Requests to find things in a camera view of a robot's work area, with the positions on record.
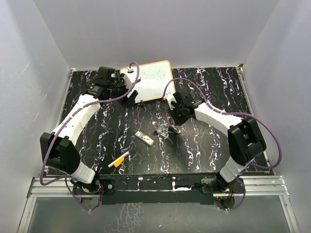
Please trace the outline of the white staple box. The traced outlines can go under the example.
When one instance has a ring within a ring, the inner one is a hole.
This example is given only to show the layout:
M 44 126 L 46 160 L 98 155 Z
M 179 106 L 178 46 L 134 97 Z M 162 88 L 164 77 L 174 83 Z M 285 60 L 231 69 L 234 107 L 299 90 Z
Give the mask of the white staple box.
M 151 147 L 154 143 L 154 140 L 152 140 L 149 136 L 145 135 L 144 133 L 142 133 L 141 131 L 137 131 L 135 133 L 135 136 L 137 138 L 139 138 L 141 141 L 143 141 L 146 145 L 148 145 L 149 147 Z

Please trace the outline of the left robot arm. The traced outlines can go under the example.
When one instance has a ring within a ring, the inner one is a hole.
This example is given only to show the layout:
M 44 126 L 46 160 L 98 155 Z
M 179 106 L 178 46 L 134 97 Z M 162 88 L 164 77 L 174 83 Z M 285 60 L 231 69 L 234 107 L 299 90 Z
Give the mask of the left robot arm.
M 100 67 L 97 76 L 82 90 L 70 113 L 51 133 L 43 133 L 40 147 L 43 165 L 64 173 L 64 178 L 74 178 L 83 183 L 84 189 L 94 194 L 100 189 L 96 172 L 86 166 L 76 149 L 76 142 L 93 115 L 106 103 L 120 102 L 123 106 L 134 104 L 138 92 L 134 90 L 140 81 L 139 65 L 131 62 L 124 74 L 110 67 Z

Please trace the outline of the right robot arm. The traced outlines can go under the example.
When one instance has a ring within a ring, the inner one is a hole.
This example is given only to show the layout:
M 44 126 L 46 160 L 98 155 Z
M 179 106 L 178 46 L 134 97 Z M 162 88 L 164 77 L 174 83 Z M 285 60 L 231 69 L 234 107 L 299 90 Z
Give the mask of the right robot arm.
M 229 192 L 237 177 L 267 148 L 261 130 L 252 117 L 241 118 L 212 109 L 203 100 L 194 99 L 186 89 L 166 94 L 168 113 L 180 126 L 194 118 L 223 133 L 228 139 L 230 157 L 208 186 L 220 192 Z

